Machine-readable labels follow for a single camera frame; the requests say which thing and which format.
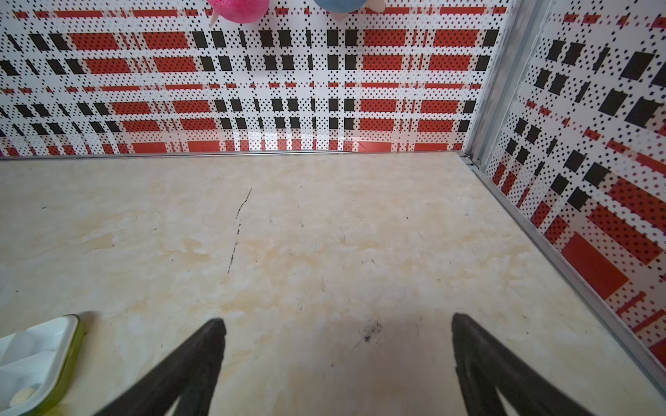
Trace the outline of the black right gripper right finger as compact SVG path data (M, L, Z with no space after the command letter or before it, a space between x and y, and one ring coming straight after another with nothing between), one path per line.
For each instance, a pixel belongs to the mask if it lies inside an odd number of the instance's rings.
M451 323L456 374L469 415L589 415L467 314Z

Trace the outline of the green pillbox white tray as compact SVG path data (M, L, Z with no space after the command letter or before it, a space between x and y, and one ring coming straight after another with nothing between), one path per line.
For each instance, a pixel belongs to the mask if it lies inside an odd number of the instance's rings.
M1 414L44 415L67 393L85 335L64 315L1 339Z

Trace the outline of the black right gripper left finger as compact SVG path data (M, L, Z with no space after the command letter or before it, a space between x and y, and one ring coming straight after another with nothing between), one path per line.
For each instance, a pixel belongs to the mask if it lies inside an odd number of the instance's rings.
M99 415L208 415L225 353L221 318L206 322Z

